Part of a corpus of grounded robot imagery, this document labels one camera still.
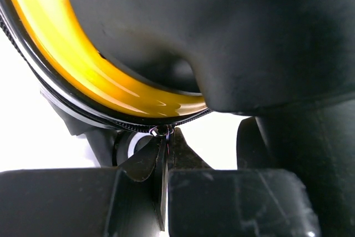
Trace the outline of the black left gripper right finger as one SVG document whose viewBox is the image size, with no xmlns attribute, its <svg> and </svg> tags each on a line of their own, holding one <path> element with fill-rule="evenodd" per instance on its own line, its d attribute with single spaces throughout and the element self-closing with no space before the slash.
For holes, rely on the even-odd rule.
<svg viewBox="0 0 355 237">
<path fill-rule="evenodd" d="M 237 132 L 237 170 L 214 170 L 170 148 L 170 236 L 321 236 L 318 216 L 293 173 L 271 169 L 256 127 Z"/>
</svg>

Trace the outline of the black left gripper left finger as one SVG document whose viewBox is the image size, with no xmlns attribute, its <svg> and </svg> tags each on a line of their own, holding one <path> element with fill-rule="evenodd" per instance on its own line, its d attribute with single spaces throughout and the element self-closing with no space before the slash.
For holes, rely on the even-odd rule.
<svg viewBox="0 0 355 237">
<path fill-rule="evenodd" d="M 2 236 L 159 236 L 166 138 L 117 167 L 1 173 Z"/>
</svg>

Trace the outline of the yellow hard-shell suitcase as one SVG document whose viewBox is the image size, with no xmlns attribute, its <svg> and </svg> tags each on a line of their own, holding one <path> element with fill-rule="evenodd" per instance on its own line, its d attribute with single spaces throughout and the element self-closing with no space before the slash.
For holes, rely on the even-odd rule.
<svg viewBox="0 0 355 237">
<path fill-rule="evenodd" d="M 72 135 L 117 167 L 166 138 L 237 170 L 256 127 L 321 236 L 354 235 L 354 0 L 1 0 L 1 28 Z"/>
</svg>

